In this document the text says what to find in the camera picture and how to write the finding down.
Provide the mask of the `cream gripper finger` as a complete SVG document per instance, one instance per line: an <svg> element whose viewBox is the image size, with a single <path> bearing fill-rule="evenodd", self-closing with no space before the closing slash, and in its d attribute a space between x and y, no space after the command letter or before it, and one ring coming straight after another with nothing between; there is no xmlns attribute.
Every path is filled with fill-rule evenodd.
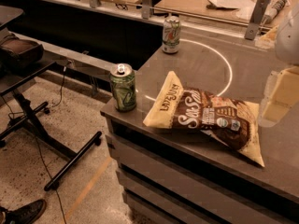
<svg viewBox="0 0 299 224"><path fill-rule="evenodd" d="M299 67L272 71L264 88L259 125L273 127L299 102Z"/></svg>

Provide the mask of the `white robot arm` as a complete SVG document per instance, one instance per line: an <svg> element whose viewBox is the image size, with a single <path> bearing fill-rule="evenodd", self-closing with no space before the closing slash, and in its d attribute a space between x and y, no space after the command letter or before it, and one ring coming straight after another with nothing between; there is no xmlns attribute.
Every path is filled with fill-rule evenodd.
<svg viewBox="0 0 299 224"><path fill-rule="evenodd" d="M289 67L272 71L259 111L259 125L273 127L299 102L299 4L278 26L275 53Z"/></svg>

